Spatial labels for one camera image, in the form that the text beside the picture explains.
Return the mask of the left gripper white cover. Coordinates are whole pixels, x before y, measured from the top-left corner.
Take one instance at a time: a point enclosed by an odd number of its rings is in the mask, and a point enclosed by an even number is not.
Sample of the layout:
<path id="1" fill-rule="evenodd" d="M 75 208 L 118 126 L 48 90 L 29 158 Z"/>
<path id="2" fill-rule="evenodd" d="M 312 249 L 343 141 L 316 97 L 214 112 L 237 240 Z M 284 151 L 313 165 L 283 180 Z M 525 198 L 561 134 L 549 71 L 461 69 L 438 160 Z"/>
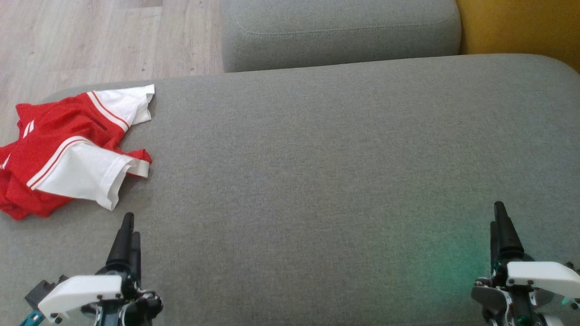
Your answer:
<path id="1" fill-rule="evenodd" d="M 59 281 L 43 295 L 38 311 L 60 324 L 71 310 L 94 318 L 93 326 L 153 326 L 161 314 L 162 298 L 141 283 L 141 238 L 134 232 L 135 216 L 126 213 L 107 257 L 107 266 L 93 276 Z"/>

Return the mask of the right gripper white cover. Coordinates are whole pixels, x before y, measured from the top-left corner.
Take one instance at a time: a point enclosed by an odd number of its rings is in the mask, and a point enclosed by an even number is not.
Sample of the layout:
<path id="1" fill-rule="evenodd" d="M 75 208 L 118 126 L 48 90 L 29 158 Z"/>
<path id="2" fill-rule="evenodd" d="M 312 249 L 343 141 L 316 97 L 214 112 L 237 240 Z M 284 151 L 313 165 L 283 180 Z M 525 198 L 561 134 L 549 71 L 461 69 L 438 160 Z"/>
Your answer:
<path id="1" fill-rule="evenodd" d="M 488 326 L 564 326 L 558 317 L 538 311 L 555 295 L 580 310 L 580 271 L 525 256 L 501 201 L 495 202 L 495 221 L 490 222 L 490 268 L 491 274 L 479 277 L 471 290 Z"/>

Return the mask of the red and white jersey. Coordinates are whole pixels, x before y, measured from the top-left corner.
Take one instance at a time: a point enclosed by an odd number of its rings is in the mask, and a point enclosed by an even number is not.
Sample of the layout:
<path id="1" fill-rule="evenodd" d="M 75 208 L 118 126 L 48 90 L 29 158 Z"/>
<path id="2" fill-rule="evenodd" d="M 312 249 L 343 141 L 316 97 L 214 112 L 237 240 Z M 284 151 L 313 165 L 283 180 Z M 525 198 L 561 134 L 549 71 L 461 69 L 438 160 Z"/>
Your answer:
<path id="1" fill-rule="evenodd" d="M 126 176 L 149 175 L 149 153 L 120 144 L 151 120 L 154 94 L 150 84 L 17 105 L 19 137 L 0 147 L 0 211 L 14 220 L 48 217 L 74 199 L 114 209 Z"/>

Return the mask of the large grey sofa seat cushion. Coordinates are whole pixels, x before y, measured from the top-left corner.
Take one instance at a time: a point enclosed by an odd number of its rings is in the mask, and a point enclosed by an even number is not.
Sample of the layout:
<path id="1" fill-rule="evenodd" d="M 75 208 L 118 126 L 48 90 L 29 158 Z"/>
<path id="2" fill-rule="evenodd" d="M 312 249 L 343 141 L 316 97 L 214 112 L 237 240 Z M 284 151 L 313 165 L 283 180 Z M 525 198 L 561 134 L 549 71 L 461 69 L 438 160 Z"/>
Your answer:
<path id="1" fill-rule="evenodd" d="M 147 179 L 112 212 L 0 213 L 0 326 L 41 280 L 93 274 L 126 212 L 154 326 L 485 326 L 493 204 L 527 253 L 580 265 L 580 74 L 532 54 L 154 82 Z"/>

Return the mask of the yellow sofa backrest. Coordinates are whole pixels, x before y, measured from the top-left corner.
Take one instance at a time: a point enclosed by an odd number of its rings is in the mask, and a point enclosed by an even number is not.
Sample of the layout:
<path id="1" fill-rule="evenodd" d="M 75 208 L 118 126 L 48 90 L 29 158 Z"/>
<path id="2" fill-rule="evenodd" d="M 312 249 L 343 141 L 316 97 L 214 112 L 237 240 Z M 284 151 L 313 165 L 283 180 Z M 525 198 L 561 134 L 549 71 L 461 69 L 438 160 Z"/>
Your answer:
<path id="1" fill-rule="evenodd" d="M 540 54 L 580 73 L 580 0 L 456 0 L 461 54 Z"/>

